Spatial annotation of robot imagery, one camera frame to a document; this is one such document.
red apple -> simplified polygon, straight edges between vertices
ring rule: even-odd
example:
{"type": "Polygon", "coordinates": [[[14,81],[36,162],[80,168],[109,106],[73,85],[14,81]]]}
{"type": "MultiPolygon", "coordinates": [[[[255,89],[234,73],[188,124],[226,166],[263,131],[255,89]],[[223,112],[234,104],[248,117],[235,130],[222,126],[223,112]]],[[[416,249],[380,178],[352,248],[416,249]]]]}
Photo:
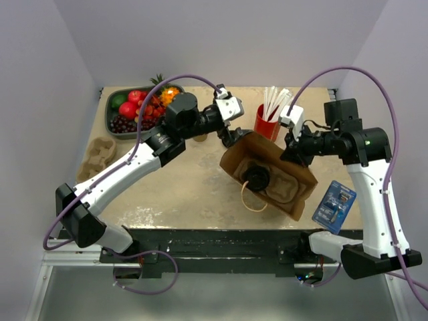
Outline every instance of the red apple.
{"type": "Polygon", "coordinates": [[[127,117],[127,119],[134,119],[136,115],[137,105],[132,102],[124,102],[119,107],[119,114],[127,117]]]}
{"type": "Polygon", "coordinates": [[[136,104],[141,98],[142,92],[140,90],[133,90],[128,94],[128,101],[136,104]]]}

table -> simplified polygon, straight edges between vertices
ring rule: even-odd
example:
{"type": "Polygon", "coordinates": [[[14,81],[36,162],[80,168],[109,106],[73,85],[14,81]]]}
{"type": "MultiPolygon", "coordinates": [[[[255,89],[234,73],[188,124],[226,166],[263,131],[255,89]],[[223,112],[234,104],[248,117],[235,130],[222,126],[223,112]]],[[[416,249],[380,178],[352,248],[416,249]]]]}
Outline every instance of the table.
{"type": "MultiPolygon", "coordinates": [[[[111,93],[124,87],[105,87],[92,126],[89,142],[99,136],[108,136],[104,124],[106,101],[111,93]]],[[[245,115],[232,122],[231,128],[252,129],[257,107],[263,102],[262,87],[228,87],[242,100],[245,115]]],[[[294,94],[298,88],[288,88],[294,94]]],[[[199,109],[209,105],[213,91],[208,87],[185,87],[198,98],[199,109]]],[[[306,119],[324,124],[323,104],[330,101],[326,88],[309,88],[298,100],[305,109],[306,119]]],[[[284,148],[285,128],[281,128],[276,143],[284,148]]],[[[117,140],[114,160],[128,152],[134,140],[117,140]]],[[[240,185],[219,166],[225,147],[215,133],[205,142],[186,141],[186,151],[166,167],[139,180],[115,198],[102,213],[112,223],[129,228],[173,229],[311,229],[318,228],[312,214],[333,179],[353,188],[352,181],[335,156],[316,157],[311,165],[318,186],[306,201],[299,222],[282,212],[267,207],[262,213],[248,211],[241,203],[240,185]]],[[[254,206],[263,204],[251,193],[245,198],[254,206]]],[[[360,229],[362,222],[356,201],[348,214],[344,229],[360,229]]]]}

blue package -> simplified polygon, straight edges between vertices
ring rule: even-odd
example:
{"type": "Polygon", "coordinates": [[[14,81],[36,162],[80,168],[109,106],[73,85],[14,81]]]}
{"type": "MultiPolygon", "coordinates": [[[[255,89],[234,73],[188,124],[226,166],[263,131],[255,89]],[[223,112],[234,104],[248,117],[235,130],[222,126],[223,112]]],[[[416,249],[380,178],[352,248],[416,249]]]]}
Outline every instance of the blue package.
{"type": "Polygon", "coordinates": [[[356,193],[337,181],[332,181],[312,220],[333,234],[338,234],[356,199],[356,193]]]}

cardboard cup holder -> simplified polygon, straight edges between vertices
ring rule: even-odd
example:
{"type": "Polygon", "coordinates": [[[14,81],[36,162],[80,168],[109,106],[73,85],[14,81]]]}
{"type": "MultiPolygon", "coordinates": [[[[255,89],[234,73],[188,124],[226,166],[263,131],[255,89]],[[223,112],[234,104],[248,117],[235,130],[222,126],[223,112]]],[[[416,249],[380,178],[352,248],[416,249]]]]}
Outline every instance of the cardboard cup holder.
{"type": "Polygon", "coordinates": [[[88,159],[79,167],[76,182],[83,183],[101,173],[116,155],[116,141],[110,137],[95,138],[86,150],[88,159]]]}
{"type": "Polygon", "coordinates": [[[241,182],[245,182],[245,173],[251,167],[258,166],[264,168],[269,175],[269,183],[266,188],[256,191],[260,195],[264,195],[272,199],[278,204],[287,204],[294,200],[299,191],[302,191],[306,186],[299,183],[292,175],[284,172],[276,166],[269,165],[258,161],[257,157],[246,156],[242,159],[239,166],[236,168],[233,176],[238,177],[241,182]]]}

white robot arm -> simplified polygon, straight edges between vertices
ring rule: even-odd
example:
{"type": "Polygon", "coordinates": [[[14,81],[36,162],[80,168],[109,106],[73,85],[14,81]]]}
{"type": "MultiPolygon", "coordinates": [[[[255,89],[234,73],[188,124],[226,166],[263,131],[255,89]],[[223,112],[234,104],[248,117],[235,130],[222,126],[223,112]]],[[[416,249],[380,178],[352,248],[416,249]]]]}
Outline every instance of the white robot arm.
{"type": "MultiPolygon", "coordinates": [[[[358,195],[363,240],[319,231],[308,236],[310,251],[342,263],[355,279],[397,270],[400,267],[383,203],[383,178],[391,159],[387,134],[380,128],[362,128],[354,99],[326,103],[324,113],[330,131],[311,132],[304,124],[303,108],[294,106],[290,113],[284,109],[280,123],[290,132],[282,159],[308,166],[316,155],[339,156],[358,195]]],[[[391,182],[388,193],[401,253],[408,266],[419,265],[421,255],[410,249],[401,228],[391,182]]]]}
{"type": "Polygon", "coordinates": [[[185,139],[217,131],[225,146],[230,146],[247,131],[237,128],[229,131],[230,121],[243,115],[241,101],[222,85],[215,93],[213,104],[198,111],[197,99],[190,93],[178,94],[168,105],[165,118],[142,135],[138,150],[129,159],[133,149],[109,168],[73,189],[63,184],[56,190],[56,210],[60,213],[75,198],[86,194],[61,219],[62,225],[79,247],[98,244],[116,253],[138,253],[138,241],[124,228],[99,217],[106,206],[139,179],[154,172],[185,150],[185,139]],[[117,168],[111,175],[106,173],[117,168]],[[106,176],[95,187],[100,177],[106,176]]]}

